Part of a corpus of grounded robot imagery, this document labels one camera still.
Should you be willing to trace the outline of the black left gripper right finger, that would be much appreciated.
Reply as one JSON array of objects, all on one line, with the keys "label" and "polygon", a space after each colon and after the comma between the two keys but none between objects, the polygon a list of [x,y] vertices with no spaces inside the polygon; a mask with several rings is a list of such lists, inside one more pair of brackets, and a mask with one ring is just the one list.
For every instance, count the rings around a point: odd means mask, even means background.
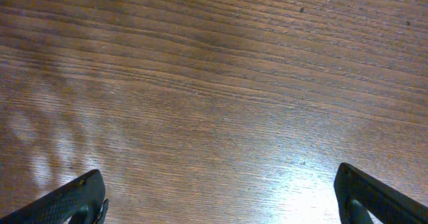
[{"label": "black left gripper right finger", "polygon": [[427,207],[346,162],[334,179],[340,221],[345,224],[427,224]]}]

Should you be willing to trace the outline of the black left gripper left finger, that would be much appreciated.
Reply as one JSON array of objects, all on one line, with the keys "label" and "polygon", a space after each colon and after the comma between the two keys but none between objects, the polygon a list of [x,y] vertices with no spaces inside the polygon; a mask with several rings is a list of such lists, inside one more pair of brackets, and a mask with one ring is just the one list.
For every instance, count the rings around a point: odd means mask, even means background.
[{"label": "black left gripper left finger", "polygon": [[12,224],[103,224],[109,200],[101,172],[90,170],[38,200],[4,216]]}]

